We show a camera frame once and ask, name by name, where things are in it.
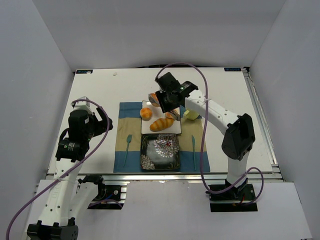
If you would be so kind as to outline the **oval glazed bread roll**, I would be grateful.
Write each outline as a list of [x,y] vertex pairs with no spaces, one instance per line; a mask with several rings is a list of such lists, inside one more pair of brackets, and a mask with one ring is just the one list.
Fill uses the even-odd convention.
[[159,100],[158,100],[157,95],[155,93],[149,93],[148,99],[154,107],[157,107],[157,108],[160,107]]

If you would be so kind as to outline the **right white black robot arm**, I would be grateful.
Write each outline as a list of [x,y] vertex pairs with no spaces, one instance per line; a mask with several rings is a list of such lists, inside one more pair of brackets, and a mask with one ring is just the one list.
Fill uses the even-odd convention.
[[157,76],[155,82],[159,85],[155,94],[164,113],[183,106],[203,117],[205,124],[211,123],[221,132],[221,148],[228,164],[226,190],[238,194],[247,185],[247,162],[256,140],[251,116],[227,110],[209,99],[207,92],[201,92],[190,81],[179,83],[170,72]]

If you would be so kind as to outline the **metal tongs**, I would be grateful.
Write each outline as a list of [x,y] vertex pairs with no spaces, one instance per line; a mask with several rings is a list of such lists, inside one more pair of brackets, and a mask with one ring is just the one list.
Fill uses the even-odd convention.
[[180,121],[181,120],[181,117],[180,117],[180,114],[174,109],[174,110],[170,110],[168,112],[171,112],[172,114],[175,115],[175,119],[176,121]]

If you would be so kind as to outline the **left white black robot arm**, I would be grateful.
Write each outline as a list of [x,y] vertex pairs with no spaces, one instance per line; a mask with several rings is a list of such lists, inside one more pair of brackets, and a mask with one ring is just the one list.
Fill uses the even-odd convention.
[[36,223],[29,224],[27,236],[32,240],[76,240],[79,235],[77,218],[98,196],[102,181],[87,178],[79,193],[73,195],[78,173],[84,160],[91,156],[90,141],[106,137],[113,128],[105,110],[96,109],[98,120],[90,107],[74,106],[68,117],[68,128],[61,133],[55,154],[54,181],[48,187],[48,199]]

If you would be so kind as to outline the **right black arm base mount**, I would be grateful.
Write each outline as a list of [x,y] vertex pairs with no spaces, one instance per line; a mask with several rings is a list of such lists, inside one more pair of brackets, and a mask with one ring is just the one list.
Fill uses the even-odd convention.
[[256,198],[252,184],[247,184],[240,193],[229,190],[220,194],[205,192],[209,196],[210,211],[212,213],[257,212],[258,206],[253,200]]

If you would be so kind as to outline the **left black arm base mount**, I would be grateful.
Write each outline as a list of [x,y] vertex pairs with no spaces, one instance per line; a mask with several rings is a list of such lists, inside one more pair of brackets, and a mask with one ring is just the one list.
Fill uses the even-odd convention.
[[88,210],[121,210],[124,206],[127,185],[124,183],[112,183],[104,180],[102,175],[87,175],[76,180],[76,193],[80,191],[82,183],[97,182],[98,194],[91,201]]

